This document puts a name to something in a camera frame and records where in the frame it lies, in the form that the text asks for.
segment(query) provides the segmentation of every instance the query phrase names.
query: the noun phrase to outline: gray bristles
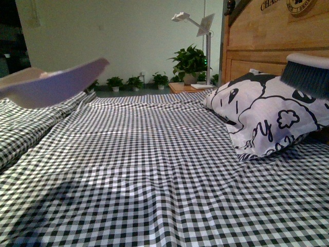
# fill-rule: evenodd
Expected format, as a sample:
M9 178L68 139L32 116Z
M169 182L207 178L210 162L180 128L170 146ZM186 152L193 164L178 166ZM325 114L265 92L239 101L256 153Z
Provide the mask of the gray bristles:
M288 61L281 81L314 98L329 99L329 69Z

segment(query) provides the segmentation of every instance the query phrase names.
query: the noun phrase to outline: floor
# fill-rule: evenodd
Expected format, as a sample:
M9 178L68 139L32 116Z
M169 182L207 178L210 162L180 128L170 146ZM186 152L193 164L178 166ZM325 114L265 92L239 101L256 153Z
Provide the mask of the floor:
M155 89L154 87L146 87L139 91L133 91L131 89L120 90L119 92L113 92L105 87L101 87L96 91L96 95L99 98L111 98L111 97L125 97L125 96L141 96L146 94L169 94L169 87L165 87L163 90Z

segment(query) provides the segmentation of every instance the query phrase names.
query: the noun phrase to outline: gingham bedsheet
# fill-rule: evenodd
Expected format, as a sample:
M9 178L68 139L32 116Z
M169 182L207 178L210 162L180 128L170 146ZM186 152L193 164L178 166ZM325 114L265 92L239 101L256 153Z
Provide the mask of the gingham bedsheet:
M88 103L96 94L81 92L67 101L39 109L19 107L9 99L0 101L0 172L15 158L39 141L52 126Z
M0 243L328 246L328 166L311 139L237 161L197 94L97 98L1 174Z

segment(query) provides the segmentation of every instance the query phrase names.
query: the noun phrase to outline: cartoon print pillowcase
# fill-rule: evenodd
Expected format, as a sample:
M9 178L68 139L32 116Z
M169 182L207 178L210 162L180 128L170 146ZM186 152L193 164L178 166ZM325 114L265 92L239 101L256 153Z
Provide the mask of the cartoon print pillowcase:
M210 93L204 106L224 117L240 161L264 157L329 125L329 101L251 69Z

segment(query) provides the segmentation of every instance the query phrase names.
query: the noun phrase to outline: green plant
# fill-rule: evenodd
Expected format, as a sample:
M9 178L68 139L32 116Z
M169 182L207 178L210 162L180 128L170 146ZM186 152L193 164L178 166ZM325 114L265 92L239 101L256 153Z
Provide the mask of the green plant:
M131 87L136 87L141 89L143 87L143 82L139 79L139 76L132 76L128 79L127 84Z
M202 72L207 70L207 57L200 49L196 49L196 46L190 45L186 50L183 48L177 52L176 57L170 58L174 62L178 63L173 67L173 73L178 73L179 78L182 80L185 74L192 74L196 77L196 72Z
M212 82L212 84L216 84L216 83L218 83L218 80L219 80L218 77L219 77L218 74L212 76L212 78L211 78L211 82Z
M99 83L98 83L98 80L95 80L88 88L87 90L88 91L91 91L91 90L97 90L98 89L98 86L99 86Z
M203 71L198 77L197 81L206 81L206 72Z
M162 74L158 74L159 72L155 73L153 76L153 80L154 80L154 84L156 86L158 85L163 85L163 86L167 86L168 85L168 82L169 82L169 79L168 79L168 76L166 76L166 72L163 72L164 75Z
M180 79L180 77L178 75L174 76L173 78L171 78L172 82L183 82L183 80Z
M114 86L122 87L123 86L122 81L123 79L121 79L120 77L114 76L112 78L107 79L107 86L110 88Z

